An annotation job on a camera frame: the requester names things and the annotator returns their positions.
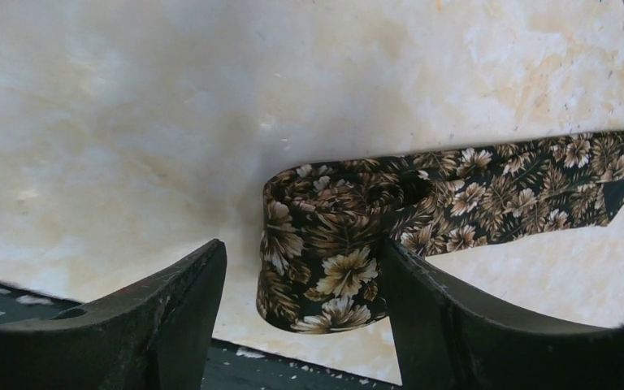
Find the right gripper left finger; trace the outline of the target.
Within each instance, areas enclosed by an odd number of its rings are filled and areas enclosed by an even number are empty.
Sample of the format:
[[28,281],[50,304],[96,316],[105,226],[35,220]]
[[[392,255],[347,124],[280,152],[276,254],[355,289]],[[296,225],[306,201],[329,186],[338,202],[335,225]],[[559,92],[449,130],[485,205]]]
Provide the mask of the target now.
[[199,389],[226,268],[213,239],[94,301],[0,324],[0,389]]

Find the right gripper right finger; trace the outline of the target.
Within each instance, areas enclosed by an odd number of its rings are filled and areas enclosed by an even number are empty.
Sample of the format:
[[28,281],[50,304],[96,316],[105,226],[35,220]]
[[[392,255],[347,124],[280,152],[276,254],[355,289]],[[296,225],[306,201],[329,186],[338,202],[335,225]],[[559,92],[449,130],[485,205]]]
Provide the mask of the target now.
[[624,389],[624,325],[596,327],[522,308],[380,246],[405,389]]

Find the brown floral patterned tie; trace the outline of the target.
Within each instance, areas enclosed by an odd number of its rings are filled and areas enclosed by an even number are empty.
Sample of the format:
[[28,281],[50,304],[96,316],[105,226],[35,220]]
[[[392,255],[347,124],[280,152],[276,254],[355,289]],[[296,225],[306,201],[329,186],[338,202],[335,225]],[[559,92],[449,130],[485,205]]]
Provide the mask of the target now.
[[624,130],[307,163],[263,186],[257,312],[293,333],[384,319],[379,245],[425,259],[609,225],[624,206]]

